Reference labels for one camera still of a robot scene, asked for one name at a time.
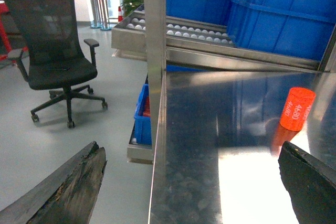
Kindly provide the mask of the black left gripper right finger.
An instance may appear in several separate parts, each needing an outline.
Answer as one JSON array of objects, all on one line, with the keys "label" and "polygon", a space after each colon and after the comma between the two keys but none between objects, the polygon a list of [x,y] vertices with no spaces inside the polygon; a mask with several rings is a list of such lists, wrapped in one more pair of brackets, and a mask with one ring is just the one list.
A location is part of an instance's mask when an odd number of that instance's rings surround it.
[{"label": "black left gripper right finger", "polygon": [[278,163],[298,222],[335,223],[335,169],[288,141]]}]

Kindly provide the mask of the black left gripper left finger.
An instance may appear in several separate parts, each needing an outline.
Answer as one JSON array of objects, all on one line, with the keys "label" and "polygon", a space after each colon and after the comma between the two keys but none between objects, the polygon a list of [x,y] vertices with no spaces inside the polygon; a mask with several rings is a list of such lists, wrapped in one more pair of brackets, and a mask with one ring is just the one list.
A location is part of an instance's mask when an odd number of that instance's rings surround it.
[{"label": "black left gripper left finger", "polygon": [[11,205],[1,223],[89,223],[107,164],[93,141]]}]

